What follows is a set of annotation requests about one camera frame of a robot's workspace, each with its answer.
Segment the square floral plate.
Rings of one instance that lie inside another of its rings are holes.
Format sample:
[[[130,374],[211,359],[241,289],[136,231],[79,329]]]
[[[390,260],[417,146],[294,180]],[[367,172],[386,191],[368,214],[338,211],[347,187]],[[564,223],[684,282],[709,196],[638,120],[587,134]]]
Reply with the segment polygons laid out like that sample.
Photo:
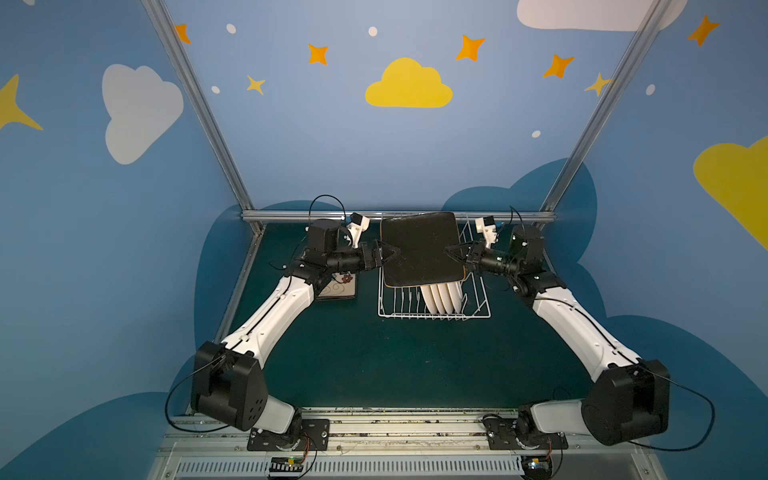
[[[445,247],[460,244],[452,212],[432,212],[383,220],[380,240],[401,249],[401,256],[382,267],[388,287],[417,287],[462,281],[464,265],[451,260]]]
[[[357,275],[355,273],[334,273],[317,299],[321,301],[353,299],[356,296],[356,286]]]

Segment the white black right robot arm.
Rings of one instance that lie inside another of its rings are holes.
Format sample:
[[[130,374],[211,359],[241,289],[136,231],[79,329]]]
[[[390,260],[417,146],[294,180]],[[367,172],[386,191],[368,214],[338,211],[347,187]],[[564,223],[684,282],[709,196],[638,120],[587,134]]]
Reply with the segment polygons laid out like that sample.
[[[449,246],[446,253],[469,270],[505,277],[518,297],[543,319],[581,361],[593,385],[587,396],[523,405],[514,423],[518,443],[538,447],[560,434],[589,435],[606,446],[663,433],[668,428],[670,375],[623,345],[579,304],[546,265],[536,227],[513,229],[507,251],[494,249],[494,228],[482,239]]]

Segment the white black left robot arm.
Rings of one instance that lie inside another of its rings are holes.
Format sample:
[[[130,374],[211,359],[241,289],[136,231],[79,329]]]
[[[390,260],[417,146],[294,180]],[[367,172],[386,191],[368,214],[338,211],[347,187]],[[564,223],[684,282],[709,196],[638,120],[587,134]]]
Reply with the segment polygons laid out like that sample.
[[[382,265],[380,251],[360,240],[369,224],[357,212],[348,223],[310,222],[305,248],[285,267],[264,303],[221,342],[206,342],[197,350],[191,375],[193,411],[241,431],[262,430],[296,441],[302,434],[300,409],[269,394],[264,367],[293,321],[335,275]]]

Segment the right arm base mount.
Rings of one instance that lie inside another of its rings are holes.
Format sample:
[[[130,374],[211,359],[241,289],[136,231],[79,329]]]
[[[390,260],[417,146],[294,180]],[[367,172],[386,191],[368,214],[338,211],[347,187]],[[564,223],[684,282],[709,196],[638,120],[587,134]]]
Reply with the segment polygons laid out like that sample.
[[[562,433],[544,433],[534,423],[530,410],[517,411],[514,418],[497,413],[482,416],[481,423],[491,450],[565,450],[568,442]]]

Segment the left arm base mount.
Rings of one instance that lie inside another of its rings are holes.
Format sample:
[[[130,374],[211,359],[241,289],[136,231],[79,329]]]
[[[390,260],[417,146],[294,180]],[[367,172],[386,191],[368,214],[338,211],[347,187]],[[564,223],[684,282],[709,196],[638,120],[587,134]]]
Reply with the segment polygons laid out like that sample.
[[[328,419],[296,417],[285,433],[253,428],[249,434],[248,451],[326,451],[330,439]]]

